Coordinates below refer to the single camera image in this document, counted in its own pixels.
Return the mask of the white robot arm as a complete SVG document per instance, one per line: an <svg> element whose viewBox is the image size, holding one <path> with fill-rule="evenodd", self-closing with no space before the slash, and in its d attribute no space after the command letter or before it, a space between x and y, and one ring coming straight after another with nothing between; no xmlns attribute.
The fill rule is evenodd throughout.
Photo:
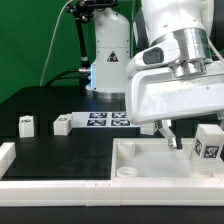
<svg viewBox="0 0 224 224"><path fill-rule="evenodd" d="M214 0L141 0L140 22L94 12L96 59L87 91L125 97L128 119L154 122L176 148L170 119L224 110L224 61L211 58Z"/></svg>

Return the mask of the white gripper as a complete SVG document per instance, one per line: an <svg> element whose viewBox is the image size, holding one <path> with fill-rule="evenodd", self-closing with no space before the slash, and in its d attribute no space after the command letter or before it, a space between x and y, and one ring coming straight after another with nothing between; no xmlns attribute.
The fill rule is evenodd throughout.
<svg viewBox="0 0 224 224"><path fill-rule="evenodd" d="M126 110L132 124L157 121L159 132L171 150L177 148L172 123L180 119L224 110L224 64L215 61L207 73L176 78L168 67L144 70L134 75L126 92Z"/></svg>

